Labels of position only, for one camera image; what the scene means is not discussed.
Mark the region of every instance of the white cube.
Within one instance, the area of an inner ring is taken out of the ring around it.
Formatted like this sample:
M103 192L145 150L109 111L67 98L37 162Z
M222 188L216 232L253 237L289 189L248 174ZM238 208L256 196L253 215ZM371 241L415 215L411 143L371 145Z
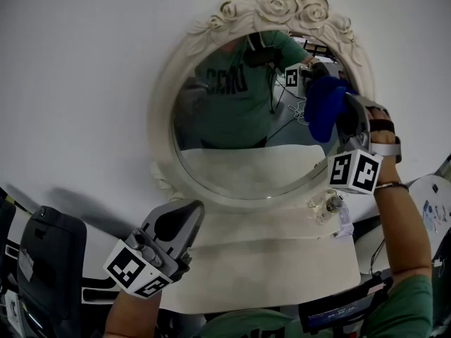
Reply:
M328 183L332 188L373 194L381 169L381 156L353 150L328 157Z

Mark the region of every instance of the hand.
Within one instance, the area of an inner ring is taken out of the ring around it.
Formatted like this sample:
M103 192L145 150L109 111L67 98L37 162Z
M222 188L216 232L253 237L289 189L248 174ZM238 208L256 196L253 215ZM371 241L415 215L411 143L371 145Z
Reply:
M385 119L390 120L388 114L377 108L368 109L369 120ZM394 144L396 136L388 130L380 130L371 133L371 142L379 144ZM388 182L400 182L400 176L396 171L396 156L386 156L382 161L381 171L379 172L378 184L385 184Z

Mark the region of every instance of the green t-shirt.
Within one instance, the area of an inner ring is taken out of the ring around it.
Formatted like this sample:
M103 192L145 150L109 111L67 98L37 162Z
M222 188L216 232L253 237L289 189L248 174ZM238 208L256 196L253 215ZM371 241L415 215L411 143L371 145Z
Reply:
M279 68L300 63L308 53L283 32L262 32L266 46L273 45L283 55ZM199 100L195 117L202 140L218 148L249 148L267 136L271 129L268 65L250 68L243 56L250 50L245 37L232 53L220 49L203 60L195 70L196 77L209 85Z
M399 283L366 320L363 337L426 338L432 330L432 285L424 275ZM315 337L332 337L322 330ZM254 309L221 315L208 322L195 335L201 338L299 338L303 333L299 319L275 311Z

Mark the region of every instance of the blue cloth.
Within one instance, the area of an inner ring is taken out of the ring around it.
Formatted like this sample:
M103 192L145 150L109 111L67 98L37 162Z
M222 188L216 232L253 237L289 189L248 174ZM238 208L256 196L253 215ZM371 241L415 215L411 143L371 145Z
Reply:
M346 92L354 92L346 80L325 76L315 81L307 94L304 118L312 137L326 143L330 140L338 114L346 113Z

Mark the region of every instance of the person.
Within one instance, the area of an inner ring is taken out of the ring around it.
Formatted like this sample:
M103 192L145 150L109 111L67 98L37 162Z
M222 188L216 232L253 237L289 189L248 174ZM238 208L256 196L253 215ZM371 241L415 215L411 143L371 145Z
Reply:
M280 71L314 59L284 32L260 34L266 46L280 49L282 57L276 64ZM241 37L220 47L195 68L195 77L207 86L198 96L193 117L206 149L265 146L272 123L271 90L276 72L268 64L250 68L245 63L248 51L249 42Z
M375 108L369 110L368 115L370 119L389 120L384 111ZM389 131L372 132L371 140L394 144L395 135ZM395 157L385 157L378 183L399 181ZM377 189L374 196L381 215L393 286L388 300L366 319L362 336L429 337L432 330L432 268L426 228L403 187ZM106 337L153 337L160 299L161 295L156 295L144 301L121 292L109 313ZM255 330L277 330L285 337L302 336L298 320L279 312L256 309L220 315L209 321L196 337L254 337L251 331Z

